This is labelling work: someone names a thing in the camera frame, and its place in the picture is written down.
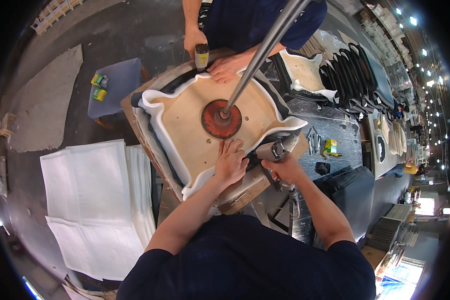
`white foam padding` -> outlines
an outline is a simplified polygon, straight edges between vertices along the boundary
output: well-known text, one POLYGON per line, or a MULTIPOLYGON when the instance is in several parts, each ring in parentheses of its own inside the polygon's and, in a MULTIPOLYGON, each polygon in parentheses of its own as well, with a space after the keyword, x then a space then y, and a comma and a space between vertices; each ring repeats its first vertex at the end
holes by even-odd
MULTIPOLYGON (((241 76, 243 74, 243 71, 239 71, 239 73, 237 74, 241 76)), ((161 102, 151 103, 151 101, 154 100, 155 98, 161 97, 175 98, 178 95, 180 95, 180 93, 182 93, 186 88, 188 88, 190 85, 196 82, 199 78, 211 78, 211 77, 212 76, 209 73, 200 73, 198 75, 195 75, 194 78, 180 85, 172 94, 162 93, 157 90, 146 90, 142 94, 142 99, 140 99, 140 101, 138 102, 138 105, 141 108, 143 108, 148 114, 150 114, 151 116, 150 123, 153 126, 153 130, 155 131, 158 140, 162 144, 165 152, 167 153, 168 159, 170 159, 170 162, 173 165, 175 172, 177 173, 181 182, 185 185, 185 187, 182 189, 183 200, 186 200, 188 197, 196 193, 199 189, 201 189, 204 186, 204 184, 215 174, 215 166, 213 165, 209 169, 199 173, 195 180, 195 183, 193 184, 193 186, 191 186, 192 176, 190 175, 190 171, 187 169, 172 138, 168 134, 167 129, 165 128, 162 122, 162 113, 165 109, 165 106, 161 102)), ((308 124, 307 121, 301 120, 298 117, 294 116, 289 116, 283 119, 282 115, 277 109, 274 100, 267 92, 267 90, 265 90, 265 88, 261 84, 259 84, 258 81, 256 81, 255 79, 252 79, 251 81, 254 84, 256 84, 256 86, 266 96, 268 101, 270 101, 272 107, 275 108, 275 115, 277 117, 277 120, 283 124, 283 127, 275 127, 266 131, 250 148, 243 149, 246 155, 250 153, 253 149, 255 149, 260 144, 260 142, 265 138, 265 136, 280 131, 294 131, 308 124)))
POLYGON ((65 265, 123 280, 155 232, 150 161, 123 140, 66 147, 40 157, 48 226, 65 265))

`window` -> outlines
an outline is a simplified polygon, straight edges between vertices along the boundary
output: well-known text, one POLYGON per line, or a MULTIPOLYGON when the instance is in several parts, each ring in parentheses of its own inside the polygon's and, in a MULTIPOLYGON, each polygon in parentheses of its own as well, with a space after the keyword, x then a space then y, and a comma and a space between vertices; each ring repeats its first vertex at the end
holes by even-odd
POLYGON ((425 261, 403 257, 397 267, 385 271, 377 288, 379 300, 410 300, 417 287, 425 261))
POLYGON ((435 199, 419 198, 420 206, 415 209, 415 215, 433 216, 435 214, 435 199))

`worker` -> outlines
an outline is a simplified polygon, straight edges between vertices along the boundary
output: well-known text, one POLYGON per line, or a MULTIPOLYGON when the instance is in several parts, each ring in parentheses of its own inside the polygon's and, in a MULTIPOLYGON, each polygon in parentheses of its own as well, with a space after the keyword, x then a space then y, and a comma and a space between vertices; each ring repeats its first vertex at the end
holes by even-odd
POLYGON ((381 177, 387 177, 395 174, 396 178, 401 178, 405 173, 415 175, 420 169, 421 164, 415 165, 415 158, 409 157, 404 164, 397 164, 392 169, 388 170, 381 177))
POLYGON ((325 250, 248 214, 204 223, 216 198, 245 175, 242 146, 233 138, 220 142, 215 175, 158 226, 116 299, 374 299, 372 266, 347 219, 288 152, 280 163, 262 165, 300 189, 325 250))
POLYGON ((395 99, 393 99, 393 110, 392 114, 398 118, 401 119, 404 112, 410 112, 410 108, 405 103, 398 103, 395 99))
MULTIPOLYGON (((209 49, 230 48, 237 54, 217 59, 207 71, 219 83, 230 82, 237 72, 247 66, 260 43, 285 7, 286 0, 213 0, 204 21, 203 32, 198 28, 198 13, 202 0, 183 0, 185 14, 185 50, 193 59, 197 44, 209 49)), ((327 14, 327 3, 311 1, 270 51, 272 56, 285 48, 299 50, 315 33, 327 14)))

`wooden workbench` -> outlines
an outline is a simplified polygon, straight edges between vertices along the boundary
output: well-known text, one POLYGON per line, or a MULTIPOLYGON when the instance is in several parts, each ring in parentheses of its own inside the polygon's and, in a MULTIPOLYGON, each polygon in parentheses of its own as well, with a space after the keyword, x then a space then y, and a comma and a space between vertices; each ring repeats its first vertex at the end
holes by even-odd
MULTIPOLYGON (((233 54, 233 52, 229 50, 218 50, 212 51, 210 53, 210 62, 213 62, 217 58, 225 57, 233 54)), ((121 106, 123 111, 133 129, 133 132, 137 136, 140 144, 142 145, 145 153, 150 159, 153 167, 156 169, 157 173, 162 178, 164 184, 168 189, 170 189, 174 195, 174 198, 178 201, 182 201, 181 197, 181 186, 177 184, 173 177, 171 176, 170 167, 168 162, 164 158, 162 153, 156 151, 156 142, 147 140, 142 132, 137 117, 133 112, 133 107, 131 104, 132 95, 134 93, 144 92, 145 90, 152 89, 160 89, 168 84, 171 80, 175 79, 178 75, 183 74, 186 71, 190 71, 195 68, 194 62, 189 61, 177 66, 174 69, 168 70, 165 73, 158 75, 156 78, 151 79, 146 82, 142 86, 138 87, 135 91, 129 94, 121 101, 121 106)), ((258 71, 257 77, 263 81, 268 81, 265 76, 258 71)), ((291 151, 294 157, 300 158, 305 152, 308 151, 309 144, 303 134, 300 134, 299 139, 293 150, 291 151)), ((264 176, 262 172, 262 168, 257 165, 251 170, 249 170, 243 179, 230 187, 228 187, 217 199, 218 208, 223 214, 229 215, 239 211, 242 207, 244 207, 248 202, 252 201, 253 198, 258 196, 262 191, 264 191, 270 183, 267 178, 264 176), (232 197, 231 195, 235 195, 238 191, 241 193, 238 196, 232 197)))

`white fabric sheet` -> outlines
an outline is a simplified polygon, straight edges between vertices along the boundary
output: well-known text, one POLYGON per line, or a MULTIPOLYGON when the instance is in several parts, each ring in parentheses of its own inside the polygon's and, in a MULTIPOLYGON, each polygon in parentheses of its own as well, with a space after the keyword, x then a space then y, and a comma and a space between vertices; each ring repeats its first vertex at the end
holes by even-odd
POLYGON ((150 160, 123 140, 67 147, 40 157, 47 223, 65 265, 123 280, 155 232, 150 160))

